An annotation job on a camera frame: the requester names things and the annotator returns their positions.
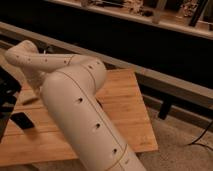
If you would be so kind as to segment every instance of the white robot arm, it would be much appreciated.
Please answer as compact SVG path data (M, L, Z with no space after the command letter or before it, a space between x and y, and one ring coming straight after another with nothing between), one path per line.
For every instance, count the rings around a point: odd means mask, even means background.
M12 47L5 57L41 93L55 123L89 171L145 171L95 99L106 78L99 59L39 54L30 41Z

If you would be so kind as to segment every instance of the cable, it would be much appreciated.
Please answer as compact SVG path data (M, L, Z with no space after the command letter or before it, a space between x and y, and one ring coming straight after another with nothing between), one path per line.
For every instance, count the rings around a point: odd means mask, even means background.
M213 124L213 120L209 123L209 125L206 127L206 129L203 131L203 133L198 138L196 138L194 141L192 141L191 143L189 143L187 145L200 145L200 146L203 146L203 147L208 148L209 150L213 151L212 147L209 147L208 145L205 145L205 144L197 143L197 141L199 141L206 134L206 132L209 130L209 128L212 126L212 124Z

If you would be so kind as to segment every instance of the dark background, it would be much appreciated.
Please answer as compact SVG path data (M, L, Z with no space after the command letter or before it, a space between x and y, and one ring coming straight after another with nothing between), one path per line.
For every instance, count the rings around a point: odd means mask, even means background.
M213 41L42 0L3 0L0 21L213 88Z

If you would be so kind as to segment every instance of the shelf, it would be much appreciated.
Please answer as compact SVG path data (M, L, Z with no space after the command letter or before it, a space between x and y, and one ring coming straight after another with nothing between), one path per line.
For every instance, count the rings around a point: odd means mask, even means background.
M125 0L125 3L122 5L122 7L98 6L95 5L94 2L85 5L87 0L46 1L213 40L213 31L209 30L209 25L211 23L198 20L195 27L188 26L191 18L183 16L182 8L180 8L178 11L172 11L158 9L158 7L151 8L148 6L143 6L143 11L153 12L153 16L146 17L139 13L132 12L131 8L133 6L133 1L135 0Z

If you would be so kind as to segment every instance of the wooden table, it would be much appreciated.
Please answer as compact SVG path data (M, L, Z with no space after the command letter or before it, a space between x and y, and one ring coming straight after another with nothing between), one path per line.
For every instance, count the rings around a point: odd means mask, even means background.
M32 90L24 84L13 113L25 112L35 128L23 131L9 121L0 144L0 166L76 159L42 102L34 100L22 104L29 98L32 98ZM108 71L107 81L97 93L97 99L135 152L157 150L150 119L131 70Z

